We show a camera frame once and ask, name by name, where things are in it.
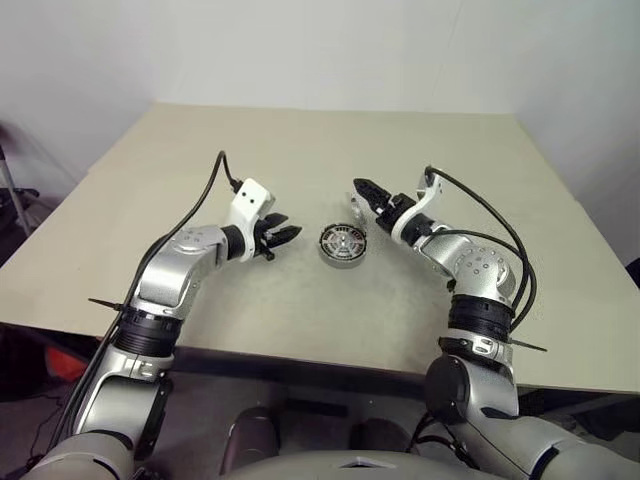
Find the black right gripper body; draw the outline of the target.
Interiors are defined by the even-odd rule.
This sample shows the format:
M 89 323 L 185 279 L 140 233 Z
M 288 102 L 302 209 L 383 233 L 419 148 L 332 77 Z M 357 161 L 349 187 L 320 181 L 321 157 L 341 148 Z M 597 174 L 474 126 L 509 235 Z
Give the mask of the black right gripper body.
M 382 209 L 381 213 L 376 218 L 376 223 L 386 233 L 391 233 L 393 227 L 398 222 L 400 217 L 411 207 L 416 205 L 416 201 L 405 195 L 399 193 L 390 198 L 387 205 Z

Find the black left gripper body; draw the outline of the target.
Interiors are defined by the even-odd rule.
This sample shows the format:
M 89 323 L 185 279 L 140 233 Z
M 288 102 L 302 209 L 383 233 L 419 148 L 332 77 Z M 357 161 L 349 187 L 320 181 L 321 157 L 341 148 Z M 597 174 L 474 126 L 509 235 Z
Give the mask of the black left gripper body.
M 275 259 L 275 255 L 271 248 L 268 246 L 267 237 L 270 235 L 269 231 L 275 227 L 273 220 L 259 219 L 253 228 L 254 239 L 254 253 L 253 257 L 263 257 L 267 261 Z

